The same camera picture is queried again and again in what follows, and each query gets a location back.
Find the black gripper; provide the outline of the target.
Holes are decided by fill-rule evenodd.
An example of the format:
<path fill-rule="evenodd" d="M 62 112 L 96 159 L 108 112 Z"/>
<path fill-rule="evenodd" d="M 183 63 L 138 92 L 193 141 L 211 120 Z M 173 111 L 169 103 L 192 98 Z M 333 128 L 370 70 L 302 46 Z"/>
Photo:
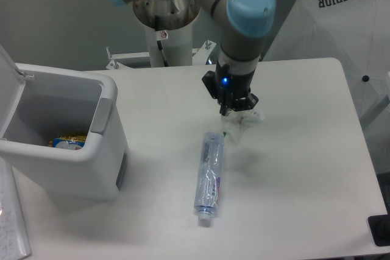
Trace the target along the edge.
<path fill-rule="evenodd" d="M 255 71 L 244 75 L 232 74 L 229 65 L 216 65 L 216 70 L 207 71 L 202 77 L 207 91 L 213 99 L 221 102 L 219 113 L 227 116 L 229 111 L 253 109 L 259 98 L 250 93 L 250 84 Z"/>

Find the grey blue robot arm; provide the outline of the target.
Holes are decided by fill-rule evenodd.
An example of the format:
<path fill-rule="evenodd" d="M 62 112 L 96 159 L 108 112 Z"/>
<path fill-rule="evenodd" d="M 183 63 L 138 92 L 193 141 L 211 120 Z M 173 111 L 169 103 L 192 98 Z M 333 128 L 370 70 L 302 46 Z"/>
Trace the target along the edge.
<path fill-rule="evenodd" d="M 203 76 L 210 96 L 218 101 L 220 114 L 251 110 L 258 97 L 250 83 L 270 31 L 276 0 L 111 0 L 132 4 L 146 30 L 153 67 L 179 66 L 191 61 L 192 25 L 205 11 L 222 29 L 214 71 Z"/>

